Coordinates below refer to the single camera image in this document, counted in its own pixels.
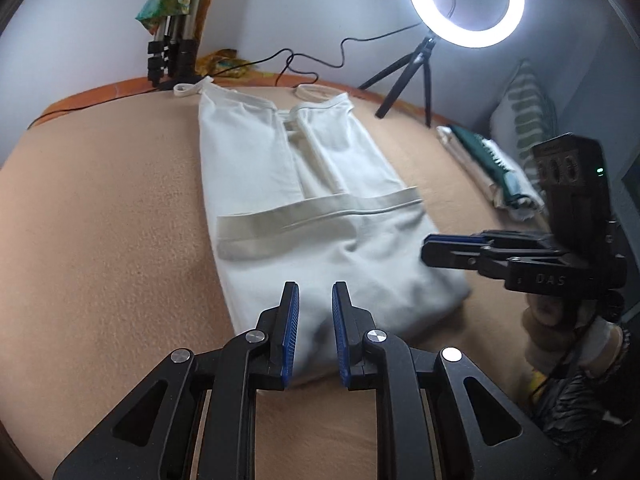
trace triangular cutout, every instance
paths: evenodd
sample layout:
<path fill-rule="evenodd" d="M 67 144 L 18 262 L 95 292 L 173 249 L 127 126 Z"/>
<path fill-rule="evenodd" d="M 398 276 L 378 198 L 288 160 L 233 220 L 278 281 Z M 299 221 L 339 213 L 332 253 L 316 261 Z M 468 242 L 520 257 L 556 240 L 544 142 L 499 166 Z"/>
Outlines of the triangular cutout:
<path fill-rule="evenodd" d="M 146 446 L 167 386 L 166 381 L 158 381 L 154 384 L 140 402 L 115 425 L 113 436 L 136 446 Z"/>
<path fill-rule="evenodd" d="M 484 389 L 484 386 L 476 378 L 467 377 L 465 389 L 485 444 L 495 446 L 522 432 L 520 424 Z"/>

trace white ring light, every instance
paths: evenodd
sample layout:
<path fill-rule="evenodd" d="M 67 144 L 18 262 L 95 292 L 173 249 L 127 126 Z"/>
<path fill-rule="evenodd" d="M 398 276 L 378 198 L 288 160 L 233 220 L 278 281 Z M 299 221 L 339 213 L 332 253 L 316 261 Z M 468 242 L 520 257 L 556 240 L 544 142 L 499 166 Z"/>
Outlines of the white ring light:
<path fill-rule="evenodd" d="M 497 25 L 487 30 L 466 30 L 445 18 L 433 0 L 411 0 L 421 20 L 443 40 L 460 46 L 480 48 L 500 43 L 518 26 L 524 12 L 524 0 L 509 0 L 509 8 Z"/>

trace black tripod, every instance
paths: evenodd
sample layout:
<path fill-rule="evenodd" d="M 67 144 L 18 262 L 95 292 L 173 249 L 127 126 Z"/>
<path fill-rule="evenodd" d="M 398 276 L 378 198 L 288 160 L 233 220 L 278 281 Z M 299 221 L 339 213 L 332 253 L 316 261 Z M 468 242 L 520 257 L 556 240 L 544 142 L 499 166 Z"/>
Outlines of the black tripod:
<path fill-rule="evenodd" d="M 406 68 L 401 73 L 398 81 L 395 82 L 389 94 L 382 101 L 380 108 L 376 112 L 376 117 L 382 119 L 389 109 L 396 102 L 396 99 L 400 97 L 402 90 L 407 86 L 411 78 L 414 76 L 420 66 L 424 70 L 424 119 L 427 126 L 431 126 L 431 68 L 429 66 L 429 58 L 431 57 L 431 51 L 436 45 L 436 37 L 427 36 L 420 42 L 420 45 L 411 53 L 406 56 L 402 56 L 398 61 L 392 63 L 384 70 L 378 72 L 375 76 L 369 79 L 366 83 L 360 85 L 360 90 L 366 90 L 374 83 L 383 80 L 386 76 L 392 74 L 396 70 L 400 70 L 406 65 Z"/>

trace green and white striped cushion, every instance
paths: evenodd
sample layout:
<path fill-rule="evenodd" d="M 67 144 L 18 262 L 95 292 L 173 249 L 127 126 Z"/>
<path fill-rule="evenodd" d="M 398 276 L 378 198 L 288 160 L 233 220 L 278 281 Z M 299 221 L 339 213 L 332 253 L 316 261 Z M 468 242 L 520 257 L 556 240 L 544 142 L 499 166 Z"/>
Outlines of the green and white striped cushion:
<path fill-rule="evenodd" d="M 531 148 L 557 135 L 556 107 L 538 83 L 528 60 L 520 62 L 491 118 L 492 139 L 516 160 L 539 189 Z"/>

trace bed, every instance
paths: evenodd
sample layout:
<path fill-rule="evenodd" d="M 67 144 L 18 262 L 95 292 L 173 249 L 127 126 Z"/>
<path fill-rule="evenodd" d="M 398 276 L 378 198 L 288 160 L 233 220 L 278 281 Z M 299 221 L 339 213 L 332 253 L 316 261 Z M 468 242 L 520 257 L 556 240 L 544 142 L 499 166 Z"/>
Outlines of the bed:
<path fill-rule="evenodd" d="M 241 90 L 297 102 L 290 88 Z M 378 120 L 372 94 L 351 98 L 441 231 L 515 227 L 434 130 L 406 109 Z M 171 350 L 233 336 L 202 204 L 198 99 L 153 92 L 57 117 L 27 131 L 0 171 L 0 447 L 25 478 L 51 478 Z M 467 277 L 464 305 L 411 343 L 460 348 L 521 399 L 524 295 Z M 258 396 L 256 475 L 375 478 L 375 424 L 373 392 L 347 392 L 337 374 Z"/>

